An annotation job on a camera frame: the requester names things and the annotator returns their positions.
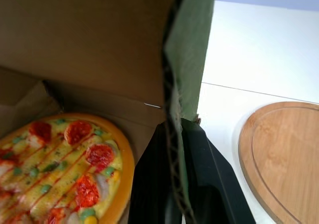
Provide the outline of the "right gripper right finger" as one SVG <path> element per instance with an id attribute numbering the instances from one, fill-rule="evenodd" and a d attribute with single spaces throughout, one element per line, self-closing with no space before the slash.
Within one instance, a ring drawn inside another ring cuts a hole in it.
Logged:
<path id="1" fill-rule="evenodd" d="M 181 120 L 190 204 L 198 224 L 254 224 L 230 163 L 196 123 Z"/>

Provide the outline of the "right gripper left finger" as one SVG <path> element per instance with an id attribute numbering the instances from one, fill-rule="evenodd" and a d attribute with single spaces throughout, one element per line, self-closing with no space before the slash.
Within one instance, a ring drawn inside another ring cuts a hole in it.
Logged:
<path id="1" fill-rule="evenodd" d="M 131 224 L 180 224 L 182 213 L 170 179 L 164 123 L 157 125 L 134 170 Z"/>

